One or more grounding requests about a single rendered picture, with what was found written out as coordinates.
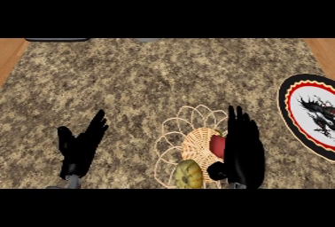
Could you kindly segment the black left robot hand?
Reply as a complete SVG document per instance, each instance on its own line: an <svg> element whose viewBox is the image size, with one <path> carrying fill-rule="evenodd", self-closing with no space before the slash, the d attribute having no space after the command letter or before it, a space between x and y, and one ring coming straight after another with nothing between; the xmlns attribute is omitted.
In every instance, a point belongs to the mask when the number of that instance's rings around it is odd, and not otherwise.
<svg viewBox="0 0 335 227"><path fill-rule="evenodd" d="M103 110L98 110L88 123L86 130L76 137L64 126L57 128L58 151L63 156L61 179L66 179L70 175L82 177L86 174L107 128Z"/></svg>

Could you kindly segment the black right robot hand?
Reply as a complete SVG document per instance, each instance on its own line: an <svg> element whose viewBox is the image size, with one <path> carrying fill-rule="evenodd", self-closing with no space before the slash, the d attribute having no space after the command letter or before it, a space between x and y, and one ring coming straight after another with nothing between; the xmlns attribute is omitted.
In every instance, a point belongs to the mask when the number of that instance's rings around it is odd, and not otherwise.
<svg viewBox="0 0 335 227"><path fill-rule="evenodd" d="M206 173L213 181L238 183L244 189L258 189L264 180L265 157L256 123L241 112L241 107L228 107L224 161L216 161Z"/></svg>

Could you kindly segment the red bell pepper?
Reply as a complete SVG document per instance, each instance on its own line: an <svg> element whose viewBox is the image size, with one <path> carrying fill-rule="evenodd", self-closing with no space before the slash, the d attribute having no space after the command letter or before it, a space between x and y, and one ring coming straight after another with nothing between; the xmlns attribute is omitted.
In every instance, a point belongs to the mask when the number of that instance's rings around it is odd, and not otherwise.
<svg viewBox="0 0 335 227"><path fill-rule="evenodd" d="M225 138L212 135L209 141L209 151L218 158L224 158L224 150L225 150Z"/></svg>

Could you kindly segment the woven wicker placemat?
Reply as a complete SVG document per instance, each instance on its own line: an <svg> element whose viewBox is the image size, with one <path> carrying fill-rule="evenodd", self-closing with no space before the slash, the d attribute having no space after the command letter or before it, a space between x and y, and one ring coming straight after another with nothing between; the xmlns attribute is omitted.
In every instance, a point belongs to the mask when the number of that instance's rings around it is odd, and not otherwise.
<svg viewBox="0 0 335 227"><path fill-rule="evenodd" d="M193 160L202 169L202 189L221 188L206 173L206 168L224 161L209 151L210 136L225 136L227 113L210 110L207 106L182 106L176 116L163 120L160 137L154 142L157 160L153 176L166 189L184 189L175 186L175 169L184 160Z"/></svg>

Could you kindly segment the black rimmed decorated plate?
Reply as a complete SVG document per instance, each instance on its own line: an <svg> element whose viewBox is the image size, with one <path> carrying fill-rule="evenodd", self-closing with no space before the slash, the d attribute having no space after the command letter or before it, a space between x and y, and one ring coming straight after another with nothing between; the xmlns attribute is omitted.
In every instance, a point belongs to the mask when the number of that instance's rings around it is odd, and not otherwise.
<svg viewBox="0 0 335 227"><path fill-rule="evenodd" d="M315 74L289 76L277 90L277 107L300 144L335 162L335 81Z"/></svg>

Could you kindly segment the yellow green squash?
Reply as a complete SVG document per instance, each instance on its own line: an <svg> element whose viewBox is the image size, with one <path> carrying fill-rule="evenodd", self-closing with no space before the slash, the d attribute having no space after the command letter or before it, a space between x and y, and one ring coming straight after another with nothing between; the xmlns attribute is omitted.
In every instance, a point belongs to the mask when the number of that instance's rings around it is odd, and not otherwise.
<svg viewBox="0 0 335 227"><path fill-rule="evenodd" d="M202 187L202 169L193 160L184 160L175 169L175 186L184 189Z"/></svg>

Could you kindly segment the dark grey flat appliance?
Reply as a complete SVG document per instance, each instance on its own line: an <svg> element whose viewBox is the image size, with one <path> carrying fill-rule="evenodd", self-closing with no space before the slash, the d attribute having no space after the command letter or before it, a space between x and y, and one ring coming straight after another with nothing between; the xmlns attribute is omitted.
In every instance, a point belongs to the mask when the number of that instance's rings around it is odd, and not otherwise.
<svg viewBox="0 0 335 227"><path fill-rule="evenodd" d="M83 42L89 38L24 38L27 42L42 42L42 43L70 43L70 42Z"/></svg>

